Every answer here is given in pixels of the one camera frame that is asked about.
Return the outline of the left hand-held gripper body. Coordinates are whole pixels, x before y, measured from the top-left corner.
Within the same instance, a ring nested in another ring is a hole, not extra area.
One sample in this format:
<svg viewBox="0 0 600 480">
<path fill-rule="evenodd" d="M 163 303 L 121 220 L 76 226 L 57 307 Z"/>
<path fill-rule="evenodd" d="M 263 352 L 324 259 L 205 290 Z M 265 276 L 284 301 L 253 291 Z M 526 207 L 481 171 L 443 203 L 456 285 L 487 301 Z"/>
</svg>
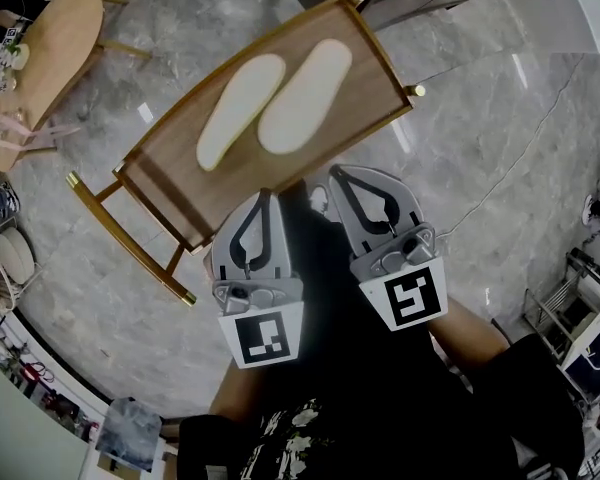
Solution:
<svg viewBox="0 0 600 480">
<path fill-rule="evenodd" d="M 238 368 L 298 358 L 304 316 L 300 279 L 220 280 L 213 285 L 213 295 Z"/>
</svg>

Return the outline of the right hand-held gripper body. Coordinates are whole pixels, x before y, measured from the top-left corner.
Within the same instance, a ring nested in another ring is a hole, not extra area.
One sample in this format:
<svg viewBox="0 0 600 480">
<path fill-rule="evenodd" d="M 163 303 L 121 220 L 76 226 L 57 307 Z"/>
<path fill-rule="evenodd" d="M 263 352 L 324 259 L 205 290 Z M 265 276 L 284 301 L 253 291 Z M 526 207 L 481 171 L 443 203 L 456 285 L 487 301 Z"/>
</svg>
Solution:
<svg viewBox="0 0 600 480">
<path fill-rule="evenodd" d="M 435 231 L 427 223 L 353 260 L 350 270 L 392 332 L 448 312 L 443 259 L 436 255 Z"/>
</svg>

